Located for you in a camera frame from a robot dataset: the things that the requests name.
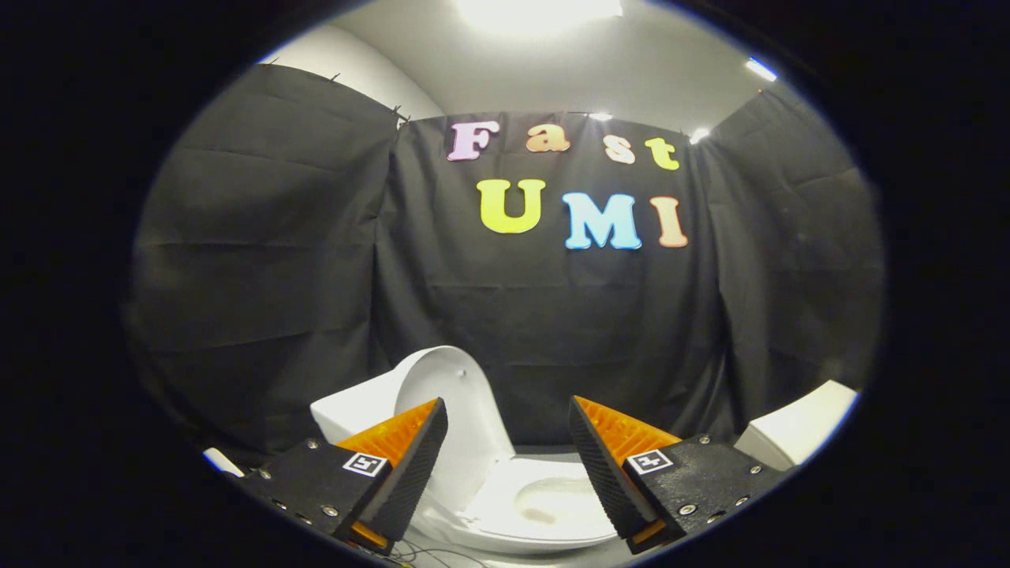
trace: ceiling light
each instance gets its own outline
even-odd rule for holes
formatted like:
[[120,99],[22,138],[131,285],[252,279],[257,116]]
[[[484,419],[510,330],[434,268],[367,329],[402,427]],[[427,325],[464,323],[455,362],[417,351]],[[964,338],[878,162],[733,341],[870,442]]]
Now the ceiling light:
[[691,134],[691,144],[698,144],[698,140],[708,135],[708,128],[698,128]]
[[765,67],[764,65],[761,64],[761,62],[759,62],[753,58],[747,60],[747,63],[744,64],[744,66],[750,71],[753,71],[754,73],[760,75],[761,78],[765,79],[766,81],[775,81],[776,79],[776,75],[772,73],[772,70]]
[[474,27],[498,33],[543,35],[584,21],[623,16],[620,0],[457,0]]

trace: ceiling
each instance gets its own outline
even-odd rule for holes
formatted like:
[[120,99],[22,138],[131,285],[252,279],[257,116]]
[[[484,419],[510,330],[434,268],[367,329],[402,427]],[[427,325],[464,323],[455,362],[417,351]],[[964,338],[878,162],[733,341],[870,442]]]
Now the ceiling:
[[475,28],[456,0],[376,0],[332,20],[406,73],[446,114],[608,112],[691,133],[768,85],[748,54],[688,15],[621,0],[623,17],[503,35]]

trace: blue letter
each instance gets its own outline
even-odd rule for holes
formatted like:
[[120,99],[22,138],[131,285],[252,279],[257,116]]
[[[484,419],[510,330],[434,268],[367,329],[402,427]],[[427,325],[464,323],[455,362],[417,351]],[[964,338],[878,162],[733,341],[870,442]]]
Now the blue letter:
[[610,240],[610,246],[614,249],[641,247],[641,240],[634,230],[634,218],[631,216],[634,197],[615,193],[610,196],[602,213],[585,193],[566,193],[562,195],[562,201],[569,204],[572,214],[572,236],[565,241],[565,246],[569,249],[589,249],[592,246],[586,228],[593,233],[599,247],[607,244],[611,228],[614,238]]

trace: black curtain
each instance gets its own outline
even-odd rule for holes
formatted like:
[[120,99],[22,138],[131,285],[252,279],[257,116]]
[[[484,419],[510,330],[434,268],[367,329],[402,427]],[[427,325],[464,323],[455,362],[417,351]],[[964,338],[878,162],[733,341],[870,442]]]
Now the black curtain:
[[[495,121],[480,158],[449,161],[452,124]],[[570,148],[530,152],[527,131],[564,128]],[[613,161],[603,137],[625,138],[633,164]],[[676,170],[644,143],[675,148]],[[584,113],[486,113],[430,118],[400,129],[379,223],[374,330],[393,361],[436,345],[474,356],[517,445],[570,444],[569,398],[585,396],[689,436],[738,430],[728,398],[726,327],[705,199],[685,160],[687,137]],[[524,179],[545,183],[539,222],[516,234],[482,221],[482,180],[507,180],[505,212],[524,213]],[[604,210],[634,198],[636,250],[595,242],[570,250],[567,193]],[[674,197],[689,244],[658,243],[649,199]]]
[[395,135],[376,101],[261,65],[166,159],[127,316],[148,388],[201,445],[255,463],[317,434],[308,404],[367,377]]
[[882,332],[877,191],[824,118],[781,83],[691,154],[708,200],[746,419],[826,380],[862,389]]
[[[478,121],[500,129],[449,161],[452,125]],[[258,66],[167,159],[127,315],[148,389],[201,446],[262,461],[318,435],[313,400],[436,345],[481,364],[516,445],[568,444],[572,394],[732,439],[828,378],[862,385],[883,279],[871,189],[788,91],[696,146],[583,113],[395,124],[338,84]],[[530,152],[538,124],[570,148]],[[632,164],[607,157],[608,134]],[[666,167],[655,138],[675,149]],[[519,182],[544,183],[534,226],[485,225],[477,185],[492,179],[516,217]],[[641,246],[569,249],[572,193],[601,211],[633,198]],[[659,242],[653,197],[677,199],[686,245]]]

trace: toilet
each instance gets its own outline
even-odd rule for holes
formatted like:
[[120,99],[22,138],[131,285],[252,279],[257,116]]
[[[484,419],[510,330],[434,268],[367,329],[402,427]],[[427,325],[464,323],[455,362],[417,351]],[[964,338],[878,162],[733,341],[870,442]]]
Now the toilet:
[[617,534],[578,454],[520,456],[480,365],[449,346],[319,399],[312,416],[330,444],[440,396],[448,432],[411,527],[444,543],[506,554],[594,546]]

